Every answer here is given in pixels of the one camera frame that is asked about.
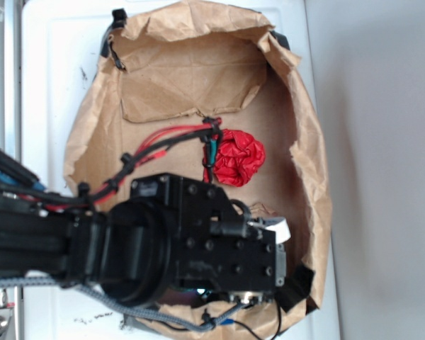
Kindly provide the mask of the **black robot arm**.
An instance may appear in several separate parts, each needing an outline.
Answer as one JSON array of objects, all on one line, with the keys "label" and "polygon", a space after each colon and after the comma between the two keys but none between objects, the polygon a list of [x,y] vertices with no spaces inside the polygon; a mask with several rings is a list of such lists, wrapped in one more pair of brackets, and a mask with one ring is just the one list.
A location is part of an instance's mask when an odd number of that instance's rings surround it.
[{"label": "black robot arm", "polygon": [[273,221],[253,218],[210,183],[157,174],[134,180],[128,200],[105,214],[40,211],[0,182],[0,278],[41,271],[59,285],[97,284],[130,307],[149,306],[169,288],[266,302],[285,283]]}]

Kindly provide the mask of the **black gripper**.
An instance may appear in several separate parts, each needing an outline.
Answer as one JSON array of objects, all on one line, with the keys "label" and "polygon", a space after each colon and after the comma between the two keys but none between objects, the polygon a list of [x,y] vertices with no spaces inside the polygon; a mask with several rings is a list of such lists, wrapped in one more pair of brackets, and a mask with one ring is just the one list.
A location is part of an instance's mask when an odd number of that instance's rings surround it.
[{"label": "black gripper", "polygon": [[284,217],[252,217],[219,186],[173,174],[135,179],[130,199],[156,218],[150,226],[168,242],[169,287],[261,304],[273,302],[284,285]]}]

